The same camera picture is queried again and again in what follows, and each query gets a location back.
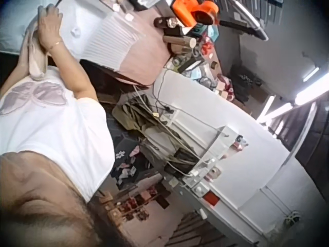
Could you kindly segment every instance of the fluorescent light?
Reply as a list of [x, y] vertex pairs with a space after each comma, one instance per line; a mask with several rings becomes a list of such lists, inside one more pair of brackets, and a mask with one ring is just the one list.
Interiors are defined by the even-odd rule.
[[281, 130], [283, 129], [283, 125], [284, 125], [284, 121], [281, 121], [273, 136], [280, 134]]
[[314, 100], [327, 91], [329, 91], [329, 73], [321, 77], [305, 90], [301, 91], [297, 95], [295, 103], [297, 105], [303, 105], [311, 100]]
[[309, 73], [304, 79], [303, 82], [307, 82], [317, 71], [319, 71], [319, 67], [316, 67], [311, 73]]
[[273, 96], [273, 95], [271, 95], [271, 96], [268, 98], [268, 100], [267, 100], [267, 102], [266, 102], [266, 104], [265, 104], [265, 107], [264, 107], [264, 109], [262, 110], [262, 113], [259, 115], [259, 117], [258, 117], [257, 120], [256, 120], [257, 122], [259, 122], [259, 120], [262, 119], [262, 117], [265, 116], [265, 114], [267, 113], [268, 109], [271, 107], [271, 105], [272, 105], [272, 103], [273, 103], [273, 101], [274, 101], [274, 98], [275, 98], [275, 96]]
[[286, 113], [287, 111], [290, 111], [292, 108], [293, 108], [293, 106], [291, 105], [291, 103], [284, 104], [280, 108], [278, 108], [278, 109], [272, 111], [271, 113], [267, 114], [266, 116], [262, 117], [262, 119], [260, 119], [259, 122], [267, 122], [270, 119], [273, 119], [277, 116], [280, 116], [280, 115]]

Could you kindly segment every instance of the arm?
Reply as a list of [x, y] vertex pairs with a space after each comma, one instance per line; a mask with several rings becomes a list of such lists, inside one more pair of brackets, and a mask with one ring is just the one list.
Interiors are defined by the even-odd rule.
[[75, 98], [92, 98], [98, 101], [96, 91], [87, 73], [80, 63], [65, 47], [60, 34], [62, 14], [58, 8], [49, 5], [47, 10], [39, 7], [39, 39], [43, 47], [49, 51], [67, 89], [73, 91]]
[[86, 97], [98, 101], [96, 91], [87, 73], [63, 42], [51, 49], [50, 54], [60, 71], [66, 88], [74, 93], [76, 99]]

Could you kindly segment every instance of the orange object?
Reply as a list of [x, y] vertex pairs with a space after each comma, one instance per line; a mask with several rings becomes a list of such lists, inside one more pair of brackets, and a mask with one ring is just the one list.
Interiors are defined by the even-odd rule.
[[199, 4], [197, 0], [175, 0], [172, 9], [187, 27], [194, 27], [198, 22], [205, 25], [218, 24], [219, 8], [212, 1]]

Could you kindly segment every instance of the woman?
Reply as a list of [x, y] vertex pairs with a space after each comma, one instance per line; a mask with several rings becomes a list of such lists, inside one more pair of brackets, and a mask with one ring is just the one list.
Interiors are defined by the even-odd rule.
[[99, 228], [86, 206], [115, 159], [105, 110], [59, 35], [58, 8], [38, 13], [40, 43], [57, 68], [49, 67], [42, 81], [28, 76], [26, 33], [18, 65], [1, 88], [3, 243], [127, 246], [112, 225]]

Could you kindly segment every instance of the shoe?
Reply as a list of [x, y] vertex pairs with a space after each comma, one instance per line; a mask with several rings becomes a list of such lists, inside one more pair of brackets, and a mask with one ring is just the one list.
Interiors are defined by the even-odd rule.
[[29, 73], [33, 80], [41, 81], [46, 77], [48, 57], [41, 46], [38, 37], [38, 16], [28, 26], [29, 28]]

